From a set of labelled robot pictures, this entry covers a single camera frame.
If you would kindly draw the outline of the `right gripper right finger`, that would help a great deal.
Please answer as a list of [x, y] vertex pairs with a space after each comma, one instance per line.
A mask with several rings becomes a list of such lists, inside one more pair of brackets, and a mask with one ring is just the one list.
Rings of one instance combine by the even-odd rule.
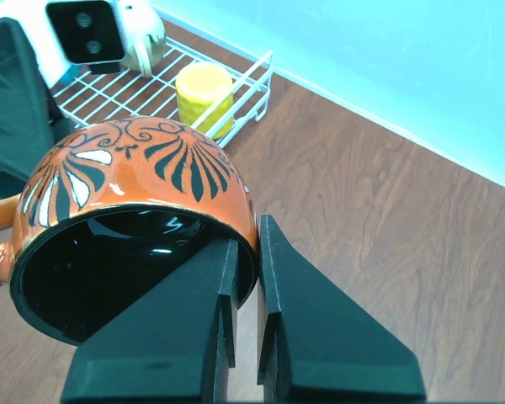
[[424, 403], [416, 355], [290, 244], [260, 227], [258, 384], [270, 403]]

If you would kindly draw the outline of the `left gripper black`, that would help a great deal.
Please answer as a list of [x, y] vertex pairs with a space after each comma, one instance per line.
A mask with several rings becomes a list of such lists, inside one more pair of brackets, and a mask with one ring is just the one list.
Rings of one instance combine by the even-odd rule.
[[36, 164], [73, 127], [19, 22], [0, 19], [0, 199], [21, 192]]

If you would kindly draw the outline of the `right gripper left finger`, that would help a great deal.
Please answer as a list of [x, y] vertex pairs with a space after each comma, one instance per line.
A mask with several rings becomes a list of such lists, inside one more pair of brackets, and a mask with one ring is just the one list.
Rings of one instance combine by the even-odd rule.
[[63, 403], [222, 403], [235, 364], [237, 241], [216, 237], [75, 352]]

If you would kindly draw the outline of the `white mug blue handle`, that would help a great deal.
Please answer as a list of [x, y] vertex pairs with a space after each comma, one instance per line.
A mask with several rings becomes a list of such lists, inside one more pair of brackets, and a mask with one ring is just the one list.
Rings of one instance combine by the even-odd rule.
[[74, 79], [77, 77], [77, 75], [79, 74], [79, 70], [78, 69], [73, 69], [73, 68], [70, 68], [69, 70], [67, 70], [60, 78], [59, 80], [59, 83], [60, 84], [63, 84], [63, 85], [68, 85], [70, 84], [71, 82], [74, 81]]

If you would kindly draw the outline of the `dark brown glazed mug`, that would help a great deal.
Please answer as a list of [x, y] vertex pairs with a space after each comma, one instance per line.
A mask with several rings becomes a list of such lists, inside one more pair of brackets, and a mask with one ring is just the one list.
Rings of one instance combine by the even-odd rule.
[[53, 146], [0, 200], [0, 287], [40, 332], [78, 345], [222, 233], [238, 242], [237, 299], [258, 278], [250, 190], [223, 149], [183, 123], [105, 120]]

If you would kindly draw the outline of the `beige speckled round mug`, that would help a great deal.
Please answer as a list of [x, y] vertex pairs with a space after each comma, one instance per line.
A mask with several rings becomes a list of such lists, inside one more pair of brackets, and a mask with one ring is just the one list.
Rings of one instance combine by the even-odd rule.
[[125, 39], [122, 65], [151, 78], [165, 52], [164, 23], [148, 1], [118, 1], [118, 10]]

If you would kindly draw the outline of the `yellow enamel mug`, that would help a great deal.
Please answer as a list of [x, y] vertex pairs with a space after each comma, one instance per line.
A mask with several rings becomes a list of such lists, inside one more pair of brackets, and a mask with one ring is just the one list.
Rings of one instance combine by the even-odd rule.
[[[182, 68], [175, 82], [179, 121], [192, 127], [192, 124], [232, 85], [231, 74], [219, 64], [197, 61]], [[232, 106], [233, 93], [230, 93], [199, 125], [198, 130], [206, 133]], [[213, 136], [214, 141], [226, 136], [233, 122], [231, 115]]]

